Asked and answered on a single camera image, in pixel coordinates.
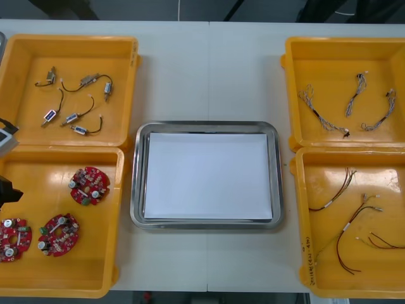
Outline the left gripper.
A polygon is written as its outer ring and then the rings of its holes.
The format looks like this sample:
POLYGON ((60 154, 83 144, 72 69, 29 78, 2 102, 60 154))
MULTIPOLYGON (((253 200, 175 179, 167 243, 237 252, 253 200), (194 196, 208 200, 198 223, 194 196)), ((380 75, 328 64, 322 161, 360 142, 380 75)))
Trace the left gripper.
POLYGON ((12 182, 8 179, 1 179, 0 193, 0 208, 6 203, 18 202, 23 196, 23 192, 19 189, 15 189, 12 182))

